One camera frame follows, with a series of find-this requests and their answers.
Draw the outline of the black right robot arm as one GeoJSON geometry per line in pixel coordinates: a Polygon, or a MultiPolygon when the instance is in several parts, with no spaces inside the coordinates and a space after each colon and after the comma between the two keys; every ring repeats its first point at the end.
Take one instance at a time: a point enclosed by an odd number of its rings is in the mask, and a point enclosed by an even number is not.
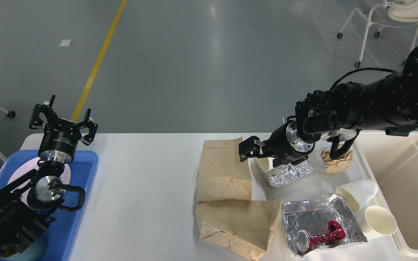
{"type": "Polygon", "coordinates": [[[337,79],[328,91],[307,94],[296,103],[295,114],[267,140],[251,136],[239,143],[239,160],[272,157],[277,165],[298,165],[308,159],[319,140],[331,143],[329,156],[337,159],[362,130],[408,136],[418,127],[418,46],[401,72],[373,70],[389,74],[371,84],[337,79]]]}

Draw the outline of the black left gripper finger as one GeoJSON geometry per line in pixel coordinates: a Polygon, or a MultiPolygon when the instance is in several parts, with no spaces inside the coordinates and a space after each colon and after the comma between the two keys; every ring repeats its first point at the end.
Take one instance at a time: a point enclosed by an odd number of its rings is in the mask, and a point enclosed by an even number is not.
{"type": "Polygon", "coordinates": [[[83,121],[76,123],[72,127],[72,134],[74,139],[82,142],[84,145],[89,146],[95,138],[98,129],[98,124],[91,120],[91,109],[88,108],[85,112],[83,121]],[[81,130],[88,129],[88,132],[83,135],[81,130]]]}
{"type": "Polygon", "coordinates": [[[61,120],[53,111],[56,96],[52,95],[48,103],[35,104],[30,116],[29,129],[53,130],[61,125],[61,120]]]}

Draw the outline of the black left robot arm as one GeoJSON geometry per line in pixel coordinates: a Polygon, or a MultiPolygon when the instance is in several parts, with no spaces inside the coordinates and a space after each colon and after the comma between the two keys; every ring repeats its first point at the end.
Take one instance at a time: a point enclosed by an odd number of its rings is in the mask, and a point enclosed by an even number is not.
{"type": "Polygon", "coordinates": [[[74,160],[78,142],[90,145],[98,125],[87,109],[75,123],[53,111],[56,96],[36,104],[29,128],[42,129],[38,169],[31,169],[0,189],[0,257],[12,249],[22,254],[42,236],[56,218],[55,211],[76,212],[83,208],[86,189],[61,181],[65,167],[74,160]]]}

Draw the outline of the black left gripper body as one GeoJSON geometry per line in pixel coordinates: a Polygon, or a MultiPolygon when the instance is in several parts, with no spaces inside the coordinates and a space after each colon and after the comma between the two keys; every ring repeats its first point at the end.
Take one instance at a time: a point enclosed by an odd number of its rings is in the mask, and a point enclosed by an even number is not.
{"type": "Polygon", "coordinates": [[[45,161],[60,161],[63,164],[74,160],[81,133],[74,123],[47,123],[44,129],[38,157],[45,161]]]}

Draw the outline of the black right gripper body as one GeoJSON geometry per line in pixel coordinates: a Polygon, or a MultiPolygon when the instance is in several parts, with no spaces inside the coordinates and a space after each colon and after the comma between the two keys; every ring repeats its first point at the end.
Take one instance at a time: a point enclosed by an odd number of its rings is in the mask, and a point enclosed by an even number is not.
{"type": "Polygon", "coordinates": [[[282,165],[299,165],[315,149],[315,143],[300,137],[295,121],[288,121],[274,130],[265,144],[265,154],[279,159],[282,165]]]}

